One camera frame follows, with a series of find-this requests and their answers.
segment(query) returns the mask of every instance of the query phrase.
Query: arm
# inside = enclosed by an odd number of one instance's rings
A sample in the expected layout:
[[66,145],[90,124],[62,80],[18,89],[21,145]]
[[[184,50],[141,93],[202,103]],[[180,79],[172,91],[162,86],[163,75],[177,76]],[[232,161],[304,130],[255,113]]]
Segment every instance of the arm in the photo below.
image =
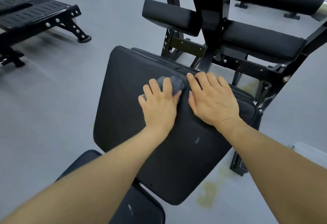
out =
[[174,126],[179,92],[169,78],[161,92],[152,79],[140,96],[146,127],[103,156],[63,177],[24,203],[1,224],[108,224],[137,172]]
[[187,76],[194,114],[240,154],[280,224],[327,223],[327,170],[263,135],[239,117],[228,83],[212,73]]

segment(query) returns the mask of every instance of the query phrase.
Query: gray floor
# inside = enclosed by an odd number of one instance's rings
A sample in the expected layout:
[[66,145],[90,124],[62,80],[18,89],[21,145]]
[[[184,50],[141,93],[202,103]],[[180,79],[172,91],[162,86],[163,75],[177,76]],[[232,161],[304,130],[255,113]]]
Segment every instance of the gray floor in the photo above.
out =
[[[93,39],[79,44],[70,33],[53,30],[15,47],[25,53],[25,67],[0,69],[0,219],[51,184],[84,151],[98,149],[92,130],[110,51],[118,45],[161,51],[165,29],[142,18],[144,0],[58,1],[79,5],[77,23]],[[192,0],[181,4],[194,9]],[[320,25],[257,6],[231,8],[230,18],[304,38]],[[202,36],[192,40],[204,42]],[[327,152],[326,52],[327,46],[314,52],[265,111],[263,133],[284,145],[304,142]],[[212,70],[231,81],[231,71]],[[240,86],[251,92],[256,84],[244,77]],[[251,176],[228,169],[232,154],[181,205],[160,201],[167,224],[277,223]]]

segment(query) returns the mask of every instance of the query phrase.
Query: hand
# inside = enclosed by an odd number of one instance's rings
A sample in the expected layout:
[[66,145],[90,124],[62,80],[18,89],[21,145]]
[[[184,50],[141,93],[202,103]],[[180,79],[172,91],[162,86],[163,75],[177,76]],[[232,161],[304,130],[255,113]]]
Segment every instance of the hand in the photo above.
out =
[[146,100],[141,95],[139,103],[143,110],[146,127],[159,131],[165,136],[164,140],[174,127],[177,104],[182,91],[180,90],[173,96],[173,85],[170,78],[164,79],[162,92],[155,79],[151,79],[149,85],[143,86],[143,91]]
[[197,117],[219,132],[226,120],[240,119],[236,98],[223,77],[200,72],[195,77],[188,73],[187,79],[192,89],[188,102]]

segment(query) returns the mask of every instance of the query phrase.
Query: white scratch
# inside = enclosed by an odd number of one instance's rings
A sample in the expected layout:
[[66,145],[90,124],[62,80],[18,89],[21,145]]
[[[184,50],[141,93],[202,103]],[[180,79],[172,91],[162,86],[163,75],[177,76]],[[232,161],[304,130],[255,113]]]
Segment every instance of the white scratch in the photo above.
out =
[[133,214],[133,210],[132,210],[132,207],[130,206],[130,205],[128,205],[128,207],[129,207],[129,212],[132,214],[132,216],[134,215]]

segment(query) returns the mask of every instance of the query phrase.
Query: flat bench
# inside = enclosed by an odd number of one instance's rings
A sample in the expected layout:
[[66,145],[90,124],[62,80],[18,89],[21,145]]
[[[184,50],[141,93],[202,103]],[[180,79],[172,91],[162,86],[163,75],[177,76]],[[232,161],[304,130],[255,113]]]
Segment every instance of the flat bench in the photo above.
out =
[[25,65],[20,60],[24,54],[11,47],[19,42],[60,27],[72,32],[80,43],[91,40],[73,21],[81,15],[77,5],[54,0],[0,0],[0,67],[13,62],[17,67]]

